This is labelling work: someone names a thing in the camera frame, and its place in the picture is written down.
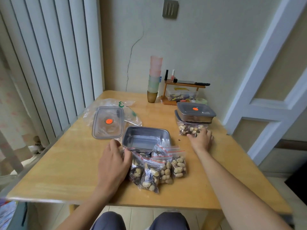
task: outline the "orange valve button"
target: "orange valve button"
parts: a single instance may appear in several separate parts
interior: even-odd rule
[[[111,124],[111,123],[113,123],[113,119],[107,119],[106,120],[106,124]]]

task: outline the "stacked plastic cup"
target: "stacked plastic cup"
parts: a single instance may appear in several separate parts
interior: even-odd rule
[[[156,56],[150,57],[149,80],[147,89],[147,100],[149,102],[155,102],[158,94],[162,60],[163,58],[159,58]]]

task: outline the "hand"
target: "hand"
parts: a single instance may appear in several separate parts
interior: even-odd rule
[[[188,134],[187,137],[190,139],[191,145],[196,152],[196,154],[202,153],[204,151],[209,152],[214,139],[212,132],[207,130],[207,128],[202,128],[201,132],[197,137],[193,137]]]
[[[111,198],[115,194],[131,166],[132,153],[125,148],[122,159],[119,146],[117,140],[111,139],[99,160],[96,190],[104,197]]]

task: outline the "clear plastic lid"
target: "clear plastic lid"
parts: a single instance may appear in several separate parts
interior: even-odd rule
[[[119,138],[124,132],[124,110],[120,107],[101,106],[94,117],[92,136],[96,139]]]
[[[177,108],[183,115],[215,117],[216,113],[206,104],[177,102]]]

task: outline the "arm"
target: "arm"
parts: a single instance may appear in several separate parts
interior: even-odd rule
[[[188,137],[233,230],[291,229],[269,205],[208,153],[213,141],[211,131],[204,129],[197,138]]]
[[[98,185],[94,192],[56,230],[89,230],[91,228],[125,179],[131,166],[131,152],[125,149],[124,159],[122,159],[118,150],[119,146],[120,143],[117,140],[110,141],[99,160]]]

